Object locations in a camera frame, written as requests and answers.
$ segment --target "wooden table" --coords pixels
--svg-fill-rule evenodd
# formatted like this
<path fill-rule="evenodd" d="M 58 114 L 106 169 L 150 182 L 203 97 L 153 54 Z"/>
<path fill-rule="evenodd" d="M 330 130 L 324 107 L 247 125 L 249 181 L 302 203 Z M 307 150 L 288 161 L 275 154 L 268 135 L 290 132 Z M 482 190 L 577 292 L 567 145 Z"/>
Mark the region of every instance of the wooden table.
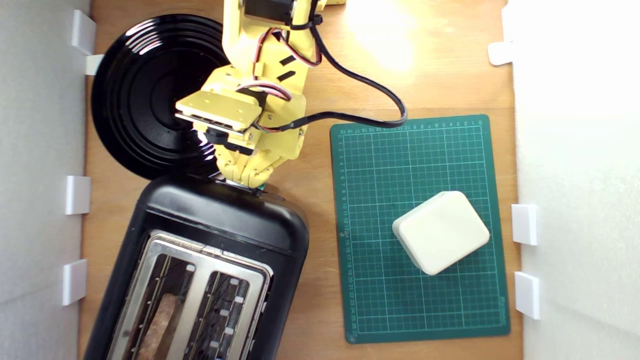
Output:
<path fill-rule="evenodd" d="M 282 338 L 279 359 L 520 359 L 522 317 L 513 306 L 513 272 L 520 250 L 511 241 L 510 204 L 516 202 L 513 82 L 495 68 L 486 46 L 502 40 L 505 0 L 348 0 L 324 12 L 323 38 L 343 65 L 395 90 L 411 118 L 486 113 L 492 120 L 512 331 L 509 336 L 447 341 L 348 345 L 344 340 L 329 152 L 331 121 L 312 124 L 301 156 L 270 180 L 302 206 L 311 244 Z M 149 17 L 194 13 L 221 20 L 215 0 L 93 0 L 96 52 Z M 392 119 L 383 95 L 345 78 L 328 63 L 310 72 L 308 112 L 338 110 Z M 80 354 L 95 321 L 134 203 L 147 181 L 115 162 L 97 138 L 88 113 L 86 173 L 93 178 L 92 210 L 84 220 L 88 293 L 81 304 Z"/>

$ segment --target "black cable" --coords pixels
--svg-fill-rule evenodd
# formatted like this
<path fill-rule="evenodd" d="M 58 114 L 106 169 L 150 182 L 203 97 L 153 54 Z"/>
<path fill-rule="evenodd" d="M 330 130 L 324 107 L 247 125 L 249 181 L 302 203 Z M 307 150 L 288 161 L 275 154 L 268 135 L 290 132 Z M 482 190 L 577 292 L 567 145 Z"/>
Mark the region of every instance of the black cable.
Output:
<path fill-rule="evenodd" d="M 308 115 L 308 116 L 293 120 L 292 122 L 280 127 L 271 127 L 270 129 L 275 131 L 297 129 L 311 122 L 323 120 L 323 119 L 345 120 L 349 122 L 357 122 L 358 124 L 375 126 L 375 127 L 391 128 L 391 127 L 402 126 L 406 122 L 406 119 L 408 116 L 406 106 L 404 105 L 404 102 L 402 101 L 402 99 L 400 99 L 393 91 L 389 90 L 384 85 L 379 84 L 362 75 L 356 74 L 355 72 L 345 69 L 342 65 L 340 65 L 340 63 L 338 63 L 338 61 L 329 53 L 329 50 L 327 49 L 324 42 L 322 41 L 320 33 L 316 28 L 316 25 L 322 22 L 322 17 L 320 15 L 312 15 L 312 17 L 313 19 L 310 17 L 309 23 L 312 23 L 313 25 L 309 27 L 309 30 L 311 31 L 311 34 L 314 37 L 314 40 L 316 41 L 316 44 L 318 45 L 318 48 L 320 49 L 320 52 L 322 53 L 322 55 L 324 55 L 324 57 L 329 61 L 329 63 L 331 63 L 331 65 L 335 67 L 339 72 L 347 75 L 352 79 L 355 79 L 361 83 L 364 83 L 366 85 L 369 85 L 377 89 L 378 91 L 380 91 L 381 93 L 389 97 L 391 100 L 393 100 L 393 102 L 398 107 L 398 110 L 400 111 L 400 119 L 392 120 L 392 121 L 384 121 L 384 120 L 372 119 L 369 117 L 362 117 L 359 115 L 340 113 L 336 111 L 322 111 L 320 113 L 315 113 L 312 115 Z"/>

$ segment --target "white plastic bracket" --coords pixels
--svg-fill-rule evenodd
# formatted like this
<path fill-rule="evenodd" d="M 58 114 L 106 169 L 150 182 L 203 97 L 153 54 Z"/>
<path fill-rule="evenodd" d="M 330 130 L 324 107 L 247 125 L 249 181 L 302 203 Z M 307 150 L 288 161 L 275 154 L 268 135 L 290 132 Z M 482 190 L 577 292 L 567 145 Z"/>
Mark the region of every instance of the white plastic bracket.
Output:
<path fill-rule="evenodd" d="M 540 319 L 540 280 L 520 271 L 515 272 L 516 309 L 528 317 Z"/>
<path fill-rule="evenodd" d="M 67 203 L 65 214 L 86 214 L 91 208 L 91 178 L 67 176 Z"/>
<path fill-rule="evenodd" d="M 86 57 L 86 70 L 84 72 L 85 75 L 95 76 L 95 73 L 98 71 L 98 67 L 100 66 L 100 62 L 104 54 L 98 55 L 89 55 Z"/>
<path fill-rule="evenodd" d="M 95 22 L 80 10 L 74 10 L 71 45 L 87 56 L 95 49 Z"/>
<path fill-rule="evenodd" d="M 537 207 L 528 204 L 511 205 L 513 241 L 526 245 L 538 244 Z"/>
<path fill-rule="evenodd" d="M 489 56 L 489 62 L 492 65 L 499 66 L 513 61 L 514 40 L 516 37 L 516 5 L 511 0 L 502 8 L 502 41 L 490 43 L 486 50 Z"/>
<path fill-rule="evenodd" d="M 86 259 L 65 265 L 62 280 L 63 306 L 71 305 L 86 296 L 86 273 Z"/>

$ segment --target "yellow robotic arm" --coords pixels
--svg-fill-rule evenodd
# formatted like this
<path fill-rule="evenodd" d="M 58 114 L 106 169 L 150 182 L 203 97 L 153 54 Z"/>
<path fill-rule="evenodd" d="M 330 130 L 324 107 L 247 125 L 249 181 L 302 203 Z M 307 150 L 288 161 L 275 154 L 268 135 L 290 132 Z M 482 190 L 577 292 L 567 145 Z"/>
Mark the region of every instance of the yellow robotic arm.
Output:
<path fill-rule="evenodd" d="M 311 121 L 335 117 L 394 127 L 406 120 L 395 94 L 340 67 L 324 48 L 315 26 L 327 1 L 225 0 L 222 44 L 230 65 L 215 69 L 199 91 L 175 107 L 203 142 L 214 142 L 227 181 L 250 188 L 264 184 L 277 166 L 298 157 Z M 320 64 L 323 53 L 343 73 L 386 91 L 401 119 L 385 123 L 333 112 L 305 118 L 307 71 Z"/>

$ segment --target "cutting mat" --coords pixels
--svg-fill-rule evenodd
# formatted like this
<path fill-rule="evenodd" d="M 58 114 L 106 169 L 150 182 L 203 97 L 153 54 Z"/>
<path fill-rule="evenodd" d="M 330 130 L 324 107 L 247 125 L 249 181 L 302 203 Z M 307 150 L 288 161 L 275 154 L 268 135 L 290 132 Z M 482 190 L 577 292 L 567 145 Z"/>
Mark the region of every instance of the cutting mat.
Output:
<path fill-rule="evenodd" d="M 344 325 L 349 343 L 509 333 L 489 118 L 409 120 L 395 129 L 331 129 Z M 491 232 L 435 276 L 416 268 L 393 221 L 443 190 L 459 190 Z"/>

